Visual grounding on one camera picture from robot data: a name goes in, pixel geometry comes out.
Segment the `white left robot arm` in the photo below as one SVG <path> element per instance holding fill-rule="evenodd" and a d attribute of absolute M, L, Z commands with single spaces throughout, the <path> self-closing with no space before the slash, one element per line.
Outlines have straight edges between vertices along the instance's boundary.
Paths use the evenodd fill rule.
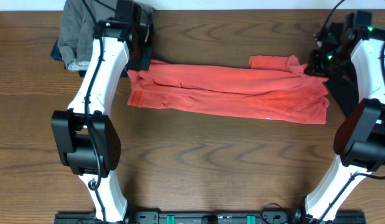
<path fill-rule="evenodd" d="M 121 140 L 111 122 L 111 108 L 125 68 L 149 68 L 153 28 L 150 22 L 99 21 L 78 93 L 65 111 L 56 110 L 51 118 L 61 163 L 85 184 L 95 205 L 91 223 L 130 220 L 116 172 Z"/>

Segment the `folded grey trousers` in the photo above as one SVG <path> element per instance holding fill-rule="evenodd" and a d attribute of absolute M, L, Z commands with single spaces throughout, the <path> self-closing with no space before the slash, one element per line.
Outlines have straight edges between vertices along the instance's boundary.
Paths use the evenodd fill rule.
<path fill-rule="evenodd" d="M 142 9 L 142 29 L 142 26 L 153 24 L 154 10 L 146 4 L 139 5 Z M 87 70 L 93 50 L 93 27 L 94 22 L 81 0 L 65 2 L 60 18 L 58 48 L 67 70 Z"/>

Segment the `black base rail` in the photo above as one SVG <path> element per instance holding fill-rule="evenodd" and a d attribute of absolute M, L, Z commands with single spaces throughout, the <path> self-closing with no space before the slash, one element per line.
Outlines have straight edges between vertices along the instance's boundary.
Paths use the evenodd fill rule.
<path fill-rule="evenodd" d="M 82 224 L 103 223 L 95 218 L 95 213 L 82 214 L 56 214 L 55 224 Z M 285 212 L 260 213 L 158 213 L 158 212 L 136 212 L 131 219 L 125 221 L 106 223 L 131 223 L 131 224 L 286 224 L 286 223 L 315 223 L 310 219 L 294 221 Z M 341 212 L 336 215 L 332 222 L 321 223 L 336 224 L 365 224 L 366 217 L 362 212 Z"/>

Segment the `folded navy garment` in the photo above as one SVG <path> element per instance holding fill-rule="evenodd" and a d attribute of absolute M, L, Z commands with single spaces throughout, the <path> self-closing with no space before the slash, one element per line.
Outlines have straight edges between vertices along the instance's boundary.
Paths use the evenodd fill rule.
<path fill-rule="evenodd" d="M 52 51 L 50 53 L 50 57 L 55 60 L 55 61 L 58 61 L 58 62 L 62 62 L 63 61 L 63 58 L 62 58 L 62 55 L 60 53 L 60 50 L 58 48 L 58 39 L 55 41 L 53 47 L 52 47 Z M 85 74 L 86 74 L 86 71 L 78 71 L 78 74 L 80 77 L 84 77 Z M 127 71 L 123 70 L 122 73 L 121 73 L 121 78 L 125 78 L 125 77 L 128 77 L 128 74 L 127 74 Z"/>

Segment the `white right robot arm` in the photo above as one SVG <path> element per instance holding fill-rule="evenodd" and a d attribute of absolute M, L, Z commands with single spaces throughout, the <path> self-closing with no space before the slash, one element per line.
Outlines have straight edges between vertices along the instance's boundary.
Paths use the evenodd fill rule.
<path fill-rule="evenodd" d="M 331 81 L 349 72 L 358 97 L 345 104 L 349 112 L 335 134 L 330 168 L 289 221 L 366 223 L 363 212 L 339 208 L 363 179 L 375 179 L 374 172 L 385 166 L 385 29 L 332 24 L 318 41 L 322 46 L 312 52 L 305 72 Z"/>

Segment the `black garment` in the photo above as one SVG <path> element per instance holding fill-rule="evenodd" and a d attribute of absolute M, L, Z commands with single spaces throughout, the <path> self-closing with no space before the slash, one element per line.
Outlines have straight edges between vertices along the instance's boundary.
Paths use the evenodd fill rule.
<path fill-rule="evenodd" d="M 349 116 L 359 103 L 356 70 L 351 61 L 356 31 L 351 22 L 333 22 L 321 38 L 321 68 L 328 77 L 325 85 L 344 115 Z"/>

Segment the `orange soccer t-shirt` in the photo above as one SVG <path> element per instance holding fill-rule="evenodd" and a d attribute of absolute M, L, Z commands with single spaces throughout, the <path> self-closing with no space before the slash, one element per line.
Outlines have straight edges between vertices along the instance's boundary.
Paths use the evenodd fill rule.
<path fill-rule="evenodd" d="M 255 55 L 249 68 L 169 64 L 130 70 L 130 106 L 176 109 L 240 118 L 324 124 L 328 93 L 324 78 L 304 74 L 295 55 Z"/>

